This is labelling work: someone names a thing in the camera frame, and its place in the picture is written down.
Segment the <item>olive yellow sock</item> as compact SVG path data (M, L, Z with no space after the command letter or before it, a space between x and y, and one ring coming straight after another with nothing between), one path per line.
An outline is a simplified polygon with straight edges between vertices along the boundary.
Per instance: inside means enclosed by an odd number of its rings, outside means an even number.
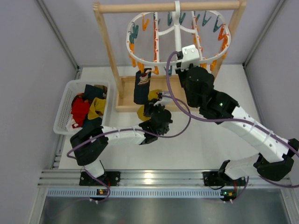
M152 100L158 100L158 94L161 91L162 91L161 89L156 89L156 90L150 91L148 94L148 101L146 102L146 104L151 103ZM137 111L137 116L142 122L150 119L150 117L147 117L144 115L144 109L145 109L145 105L142 105Z

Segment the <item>red sock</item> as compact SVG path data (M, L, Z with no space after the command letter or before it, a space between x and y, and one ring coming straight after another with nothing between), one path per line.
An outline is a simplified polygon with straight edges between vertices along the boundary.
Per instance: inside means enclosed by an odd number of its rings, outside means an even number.
M89 112L90 103L88 100L77 97L73 100L71 105L71 114L77 124L77 127L82 127L84 120Z

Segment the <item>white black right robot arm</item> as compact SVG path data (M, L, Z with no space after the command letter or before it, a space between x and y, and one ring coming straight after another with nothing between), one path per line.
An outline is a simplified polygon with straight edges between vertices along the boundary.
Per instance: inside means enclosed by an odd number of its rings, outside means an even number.
M202 67L176 69L189 107L200 115L230 130L255 148L258 153L240 160L222 163L218 178L230 182L259 175L278 182L291 171L293 156L299 149L297 139L282 139L252 118L230 95L214 89L214 76Z

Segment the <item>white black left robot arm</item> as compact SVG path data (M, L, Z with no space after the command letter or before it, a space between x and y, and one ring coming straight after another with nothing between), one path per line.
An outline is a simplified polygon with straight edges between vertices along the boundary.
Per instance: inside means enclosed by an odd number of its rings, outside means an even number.
M71 152L79 166L94 178L103 180L105 169L100 154L107 146L147 145L165 135L172 123L171 112L165 107L170 104L166 98L153 99L144 105L144 115L148 118L138 125L117 128L92 122L70 139Z

